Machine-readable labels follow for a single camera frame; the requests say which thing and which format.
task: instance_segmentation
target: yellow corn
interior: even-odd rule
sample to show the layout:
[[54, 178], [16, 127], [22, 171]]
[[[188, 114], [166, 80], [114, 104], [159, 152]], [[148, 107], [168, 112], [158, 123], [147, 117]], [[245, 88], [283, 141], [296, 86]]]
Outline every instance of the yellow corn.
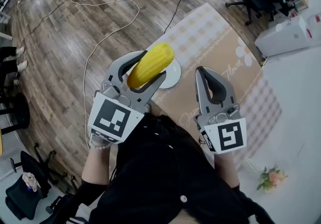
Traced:
[[155, 45], [133, 68], [127, 79], [128, 87], [141, 87], [169, 66], [173, 59], [174, 51], [168, 43]]

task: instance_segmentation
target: chair base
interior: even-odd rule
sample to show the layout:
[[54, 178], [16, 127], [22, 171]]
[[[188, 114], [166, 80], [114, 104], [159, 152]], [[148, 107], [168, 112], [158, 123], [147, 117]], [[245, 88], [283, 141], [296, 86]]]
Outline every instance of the chair base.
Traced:
[[39, 144], [38, 144], [38, 143], [35, 143], [35, 144], [34, 144], [34, 152], [35, 152], [35, 154], [36, 154], [36, 156], [37, 156], [37, 158], [38, 158], [38, 161], [39, 161], [40, 164], [42, 164], [45, 168], [48, 169], [48, 172], [49, 172], [48, 179], [50, 180], [50, 182], [52, 182], [54, 185], [58, 184], [58, 180], [53, 179], [52, 176], [50, 175], [50, 173], [51, 173], [51, 174], [54, 174], [54, 175], [57, 176], [59, 179], [64, 179], [65, 177], [67, 177], [67, 173], [64, 172], [63, 174], [60, 174], [60, 173], [56, 172], [55, 170], [53, 170], [53, 169], [51, 169], [51, 168], [48, 167], [48, 164], [49, 164], [49, 161], [50, 161], [50, 159], [51, 159], [51, 156], [52, 156], [52, 155], [56, 155], [56, 154], [57, 154], [56, 151], [55, 151], [55, 150], [50, 151], [49, 154], [48, 154], [48, 156], [47, 156], [47, 158], [46, 158], [46, 160], [44, 161], [44, 160], [42, 159], [41, 155], [40, 155], [39, 152], [38, 152], [38, 147], [39, 147]]
[[[249, 26], [252, 23], [252, 8], [250, 7], [250, 5], [247, 3], [246, 0], [242, 0], [239, 2], [233, 2], [233, 3], [225, 3], [225, 7], [228, 8], [229, 6], [232, 5], [244, 5], [246, 7], [247, 10], [247, 15], [249, 17], [249, 20], [245, 22], [246, 26]], [[255, 11], [256, 12], [256, 17], [259, 19], [260, 17], [262, 17], [262, 14]]]

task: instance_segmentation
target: white shoe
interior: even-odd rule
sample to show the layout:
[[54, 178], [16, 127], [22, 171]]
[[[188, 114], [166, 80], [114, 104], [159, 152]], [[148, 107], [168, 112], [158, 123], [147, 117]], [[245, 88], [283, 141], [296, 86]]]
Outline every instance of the white shoe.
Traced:
[[17, 68], [18, 72], [22, 72], [24, 69], [26, 69], [28, 66], [28, 61], [24, 61], [23, 63], [20, 63]]
[[19, 58], [25, 52], [25, 48], [21, 47], [16, 50], [16, 57]]

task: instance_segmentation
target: checkered tablecloth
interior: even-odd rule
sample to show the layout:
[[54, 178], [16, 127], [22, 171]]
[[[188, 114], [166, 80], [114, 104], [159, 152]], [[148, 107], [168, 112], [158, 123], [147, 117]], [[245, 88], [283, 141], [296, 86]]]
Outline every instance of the checkered tablecloth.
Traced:
[[241, 115], [247, 122], [247, 147], [235, 152], [240, 166], [244, 157], [255, 154], [282, 112], [254, 56], [209, 4], [189, 14], [148, 49], [159, 42], [167, 42], [173, 48], [182, 75], [176, 86], [159, 89], [152, 99], [197, 141], [200, 134], [193, 120], [199, 110], [195, 96], [195, 69], [198, 66], [214, 69], [232, 83]]

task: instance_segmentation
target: floor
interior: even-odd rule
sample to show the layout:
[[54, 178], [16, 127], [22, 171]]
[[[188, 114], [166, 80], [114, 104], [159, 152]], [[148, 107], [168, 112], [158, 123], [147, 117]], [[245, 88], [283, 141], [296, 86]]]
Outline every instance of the floor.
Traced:
[[[102, 38], [133, 19], [136, 8], [128, 2], [84, 7], [69, 0], [38, 0], [17, 7], [17, 1], [10, 0], [4, 12], [12, 17], [13, 45], [26, 46], [22, 60], [29, 61], [21, 76], [21, 91], [29, 101], [31, 123], [26, 131], [20, 131], [21, 139], [30, 151], [34, 142], [40, 144], [43, 154], [56, 150], [52, 167], [75, 175], [79, 181], [88, 153], [82, 92], [85, 62]], [[111, 0], [88, 0], [88, 3], [106, 1]], [[105, 40], [89, 61], [86, 76], [88, 112], [94, 91], [99, 89], [110, 63], [128, 52], [147, 48], [159, 38], [179, 0], [134, 1], [140, 6], [136, 21]], [[208, 2], [238, 32], [259, 60], [260, 54], [253, 42], [266, 29], [267, 18], [254, 18], [254, 23], [246, 27], [247, 13], [243, 7], [225, 8], [225, 2], [232, 1], [238, 0], [182, 0], [171, 27]]]

